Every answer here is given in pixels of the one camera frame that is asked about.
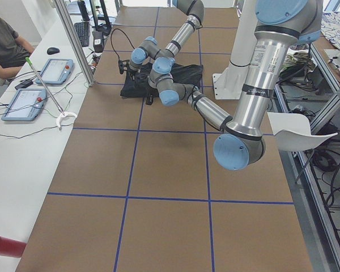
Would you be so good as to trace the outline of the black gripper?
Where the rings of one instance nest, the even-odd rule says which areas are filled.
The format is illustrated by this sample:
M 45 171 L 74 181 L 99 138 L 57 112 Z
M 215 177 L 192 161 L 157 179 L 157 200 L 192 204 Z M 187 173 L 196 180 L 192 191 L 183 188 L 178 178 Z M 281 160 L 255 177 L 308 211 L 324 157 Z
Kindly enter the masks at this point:
M 129 66 L 129 75 L 131 78 L 135 78 L 137 73 L 141 72 L 141 67 L 131 67 Z
M 140 82 L 141 97 L 159 97 L 158 90 L 149 85 L 148 81 Z

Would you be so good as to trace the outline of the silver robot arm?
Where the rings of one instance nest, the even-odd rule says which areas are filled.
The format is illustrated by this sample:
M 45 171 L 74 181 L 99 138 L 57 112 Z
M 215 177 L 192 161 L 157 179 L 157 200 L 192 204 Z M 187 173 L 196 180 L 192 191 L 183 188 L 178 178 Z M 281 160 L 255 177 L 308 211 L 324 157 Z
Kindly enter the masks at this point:
M 144 61 L 151 58 L 154 60 L 152 64 L 154 73 L 159 75 L 169 74 L 175 63 L 175 56 L 181 51 L 191 35 L 202 26 L 205 14 L 202 1 L 173 1 L 172 3 L 187 16 L 186 21 L 163 49 L 158 46 L 154 37 L 149 36 L 144 39 L 140 46 L 131 53 L 128 64 L 129 70 L 140 70 Z
M 170 107 L 184 100 L 191 105 L 221 133 L 213 147 L 217 162 L 231 171 L 243 169 L 261 159 L 265 152 L 260 125 L 289 47 L 319 38 L 322 2 L 256 2 L 256 44 L 234 115 L 200 93 L 196 86 L 173 81 L 175 56 L 202 25 L 204 17 L 201 1 L 174 1 L 174 5 L 186 14 L 186 22 L 165 49 L 160 49 L 153 37 L 146 38 L 132 52 L 130 67 L 139 70 L 146 58 L 152 58 L 154 63 L 147 81 L 158 91 L 162 104 Z

